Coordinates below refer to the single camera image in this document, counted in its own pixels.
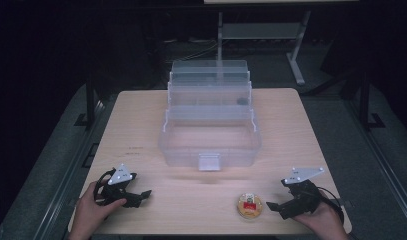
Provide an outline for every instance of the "cable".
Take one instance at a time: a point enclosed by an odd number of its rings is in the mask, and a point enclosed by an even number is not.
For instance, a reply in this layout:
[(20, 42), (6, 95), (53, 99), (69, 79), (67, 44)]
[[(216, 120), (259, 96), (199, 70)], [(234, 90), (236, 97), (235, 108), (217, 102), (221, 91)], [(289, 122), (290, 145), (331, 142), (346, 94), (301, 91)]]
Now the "cable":
[(218, 46), (218, 44), (215, 43), (214, 45), (212, 45), (212, 46), (210, 46), (210, 47), (208, 47), (208, 48), (206, 48), (204, 50), (201, 50), (201, 51), (199, 51), (197, 53), (193, 53), (193, 54), (190, 54), (188, 56), (177, 58), (177, 59), (166, 60), (165, 63), (173, 63), (174, 61), (184, 61), (184, 60), (190, 60), (190, 59), (193, 59), (193, 58), (197, 58), (197, 57), (203, 56), (203, 55), (211, 52), (212, 49), (216, 48), (217, 46)]
[(349, 233), (349, 235), (353, 238), (353, 239), (355, 239), (355, 240), (359, 240), (359, 238), (357, 238), (356, 237), (356, 235), (354, 234), (354, 233), (352, 233), (352, 232), (350, 232)]
[(97, 181), (96, 186), (95, 186), (94, 191), (93, 191), (94, 201), (97, 200), (98, 190), (103, 186), (103, 185), (102, 185), (103, 179), (104, 179), (106, 176), (108, 176), (108, 175), (112, 176), (115, 172), (116, 172), (116, 169), (113, 168), (112, 170), (107, 171), (107, 172), (105, 172), (103, 175), (101, 175), (101, 177), (100, 177), (100, 179)]
[(325, 189), (325, 188), (323, 188), (323, 187), (318, 187), (318, 189), (324, 190), (324, 191), (326, 191), (327, 193), (329, 193), (331, 196), (333, 196), (333, 198), (334, 198), (335, 201), (337, 202), (337, 206), (340, 206), (340, 205), (341, 205), (340, 202), (338, 201), (338, 199), (336, 198), (336, 196), (334, 196), (334, 194), (333, 194), (332, 192), (328, 191), (327, 189)]
[(329, 194), (331, 194), (331, 195), (334, 197), (334, 199), (337, 201), (338, 204), (334, 204), (330, 199), (328, 199), (328, 198), (326, 198), (326, 197), (324, 197), (324, 196), (322, 196), (322, 195), (315, 195), (315, 194), (313, 194), (313, 193), (306, 192), (306, 191), (300, 191), (300, 193), (309, 195), (309, 196), (311, 196), (311, 197), (318, 198), (319, 200), (321, 200), (322, 202), (324, 202), (324, 203), (327, 204), (328, 206), (332, 207), (332, 208), (337, 212), (337, 214), (339, 215), (341, 222), (344, 223), (344, 213), (343, 213), (343, 209), (341, 208), (340, 203), (339, 203), (339, 201), (337, 200), (337, 198), (334, 196), (334, 194), (332, 194), (330, 191), (328, 191), (328, 190), (325, 189), (325, 188), (321, 188), (321, 187), (317, 187), (317, 188), (318, 188), (318, 189), (325, 190), (325, 191), (327, 191)]

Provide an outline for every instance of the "clear plastic container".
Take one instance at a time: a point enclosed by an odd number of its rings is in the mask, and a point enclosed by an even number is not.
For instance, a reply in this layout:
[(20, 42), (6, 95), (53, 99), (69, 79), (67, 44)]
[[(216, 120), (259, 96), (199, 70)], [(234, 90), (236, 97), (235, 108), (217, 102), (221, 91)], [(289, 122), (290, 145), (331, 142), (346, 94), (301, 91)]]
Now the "clear plastic container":
[(159, 147), (169, 166), (246, 167), (261, 147), (246, 61), (174, 62)]

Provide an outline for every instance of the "person's arm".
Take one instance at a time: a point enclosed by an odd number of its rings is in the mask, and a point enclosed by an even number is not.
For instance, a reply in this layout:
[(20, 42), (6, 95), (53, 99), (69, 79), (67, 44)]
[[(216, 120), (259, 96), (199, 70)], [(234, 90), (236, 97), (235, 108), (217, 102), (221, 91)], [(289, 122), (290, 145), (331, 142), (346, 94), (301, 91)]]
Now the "person's arm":
[(293, 219), (311, 229), (322, 240), (349, 239), (337, 212), (324, 202), (312, 214), (301, 214)]
[(95, 186), (96, 182), (90, 183), (76, 204), (69, 240), (88, 240), (109, 214), (126, 203), (126, 199), (119, 199), (107, 206), (97, 205), (93, 196)]

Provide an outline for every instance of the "wooden table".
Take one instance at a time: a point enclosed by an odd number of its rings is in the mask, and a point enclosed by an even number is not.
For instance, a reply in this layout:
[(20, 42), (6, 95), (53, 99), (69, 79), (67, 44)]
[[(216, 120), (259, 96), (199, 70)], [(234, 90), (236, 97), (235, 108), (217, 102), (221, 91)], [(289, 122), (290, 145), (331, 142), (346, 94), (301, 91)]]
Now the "wooden table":
[[(254, 89), (253, 99), (263, 145), (253, 166), (199, 172), (194, 168), (168, 167), (158, 149), (167, 91), (120, 93), (82, 192), (90, 182), (121, 163), (138, 173), (128, 192), (153, 192), (140, 208), (121, 208), (113, 213), (97, 233), (310, 233), (291, 219), (283, 220), (265, 203), (292, 199), (280, 182), (289, 176), (292, 167), (322, 166), (325, 173), (311, 180), (339, 197), (300, 97), (294, 89)], [(264, 209), (258, 218), (247, 220), (238, 213), (237, 202), (243, 193), (254, 193), (262, 199)], [(351, 231), (346, 213), (344, 226), (347, 232)]]

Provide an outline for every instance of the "transparent storage box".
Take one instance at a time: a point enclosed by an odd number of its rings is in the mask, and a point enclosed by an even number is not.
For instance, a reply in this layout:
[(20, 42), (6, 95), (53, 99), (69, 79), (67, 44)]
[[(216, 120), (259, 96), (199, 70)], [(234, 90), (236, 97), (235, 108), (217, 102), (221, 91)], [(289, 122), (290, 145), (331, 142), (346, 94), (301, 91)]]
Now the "transparent storage box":
[(246, 167), (261, 147), (246, 61), (177, 61), (159, 147), (169, 166)]

